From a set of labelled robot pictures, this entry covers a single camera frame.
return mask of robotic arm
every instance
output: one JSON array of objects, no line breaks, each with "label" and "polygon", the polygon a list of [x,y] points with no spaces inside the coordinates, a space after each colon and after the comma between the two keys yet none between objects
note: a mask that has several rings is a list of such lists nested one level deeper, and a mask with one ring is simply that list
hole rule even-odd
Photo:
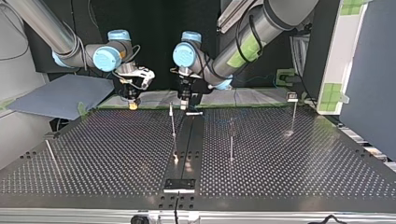
[{"label": "robotic arm", "polygon": [[123,96],[130,108],[137,108],[136,100],[145,91],[154,73],[135,66],[133,59],[139,49],[133,46],[125,30],[108,32],[108,43],[84,46],[73,30],[56,18],[42,0],[7,0],[21,17],[52,49],[54,61],[62,67],[97,67],[112,72],[124,86]]},{"label": "robotic arm", "polygon": [[173,59],[185,88],[181,94],[182,109],[189,106],[189,87],[194,77],[203,78],[209,89],[228,90],[235,73],[245,63],[254,62],[265,45],[283,31],[299,25],[318,0],[264,0],[262,10],[238,34],[225,50],[212,60],[200,50],[202,37],[184,32],[174,50]]}]

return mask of metal post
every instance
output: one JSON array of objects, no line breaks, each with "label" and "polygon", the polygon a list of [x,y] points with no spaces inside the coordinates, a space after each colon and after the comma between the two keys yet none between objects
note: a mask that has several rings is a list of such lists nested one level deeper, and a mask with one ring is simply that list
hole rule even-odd
[{"label": "metal post", "polygon": [[233,118],[230,122],[230,161],[233,161],[233,136],[235,135],[235,127],[233,124]]},{"label": "metal post", "polygon": [[7,0],[21,17],[58,54],[67,54],[75,45],[74,35],[42,0]]},{"label": "metal post", "polygon": [[50,141],[48,139],[46,139],[46,144],[47,144],[47,148],[49,150],[50,157],[53,160],[56,160],[55,155],[53,154],[53,151],[52,151],[52,147],[50,146]]},{"label": "metal post", "polygon": [[173,104],[169,104],[169,116],[171,117],[172,121],[172,136],[174,141],[174,154],[177,152],[177,141],[176,141],[176,128],[175,128],[175,118],[173,114]]}]

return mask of metal plate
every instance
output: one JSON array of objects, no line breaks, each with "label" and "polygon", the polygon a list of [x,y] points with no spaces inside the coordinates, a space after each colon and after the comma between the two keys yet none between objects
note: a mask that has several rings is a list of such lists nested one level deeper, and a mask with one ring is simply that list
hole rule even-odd
[{"label": "metal plate", "polygon": [[[0,171],[0,207],[396,213],[396,174],[310,109],[103,110]],[[230,120],[233,120],[233,161]],[[163,194],[168,178],[194,194]]]},{"label": "metal plate", "polygon": [[196,210],[396,212],[396,174],[309,109],[294,122],[289,107],[207,109],[204,120],[201,172],[184,176],[198,179]]},{"label": "metal plate", "polygon": [[[175,111],[177,128],[182,117]],[[37,198],[39,206],[74,207],[69,198],[82,203],[92,198],[125,208],[158,208],[174,150],[167,111],[100,110],[51,145],[57,160],[46,149],[32,152],[30,160],[4,175],[0,199],[26,196]]]}]

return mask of metal bracket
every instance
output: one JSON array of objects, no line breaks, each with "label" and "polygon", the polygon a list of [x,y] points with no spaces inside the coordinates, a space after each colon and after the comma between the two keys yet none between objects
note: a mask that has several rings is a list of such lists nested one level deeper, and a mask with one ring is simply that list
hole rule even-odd
[{"label": "metal bracket", "polygon": [[195,179],[167,179],[164,193],[194,193],[195,192]]},{"label": "metal bracket", "polygon": [[[231,1],[230,5],[227,6],[218,19],[219,31],[223,34],[227,33],[227,31],[241,19],[242,14],[244,14],[244,11],[252,1],[253,0]],[[261,4],[263,4],[263,0],[257,1],[253,7]]]},{"label": "metal bracket", "polygon": [[347,95],[345,95],[344,93],[341,93],[340,102],[344,103],[344,104],[349,104],[349,97]]}]

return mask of green tape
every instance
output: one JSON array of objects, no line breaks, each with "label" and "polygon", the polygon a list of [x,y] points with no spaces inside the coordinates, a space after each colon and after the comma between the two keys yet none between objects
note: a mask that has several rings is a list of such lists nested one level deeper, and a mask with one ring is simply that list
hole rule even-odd
[{"label": "green tape", "polygon": [[290,69],[278,69],[276,71],[276,85],[277,86],[293,86],[292,83],[287,83],[284,80],[280,80],[281,76],[288,76],[288,77],[294,77],[295,76],[295,70],[294,68]]},{"label": "green tape", "polygon": [[319,110],[334,112],[341,100],[341,88],[339,83],[325,83],[320,98]]},{"label": "green tape", "polygon": [[341,16],[359,15],[363,4],[363,0],[344,0],[341,7]]},{"label": "green tape", "polygon": [[0,110],[7,110],[7,107],[8,107],[10,104],[12,104],[12,102],[14,102],[14,101],[15,101],[15,99],[6,100],[6,101],[2,102],[2,103],[0,104]]},{"label": "green tape", "polygon": [[82,117],[88,114],[87,108],[82,102],[78,102],[78,113]]},{"label": "green tape", "polygon": [[[241,51],[244,54],[244,56],[251,62],[256,60],[259,55],[257,54],[260,50],[260,46],[257,43],[256,38],[254,35],[250,35],[245,42],[241,45]],[[228,65],[230,65],[233,68],[239,68],[242,65],[244,65],[245,60],[242,58],[241,54],[239,51],[237,51],[233,57],[227,62]]]}]

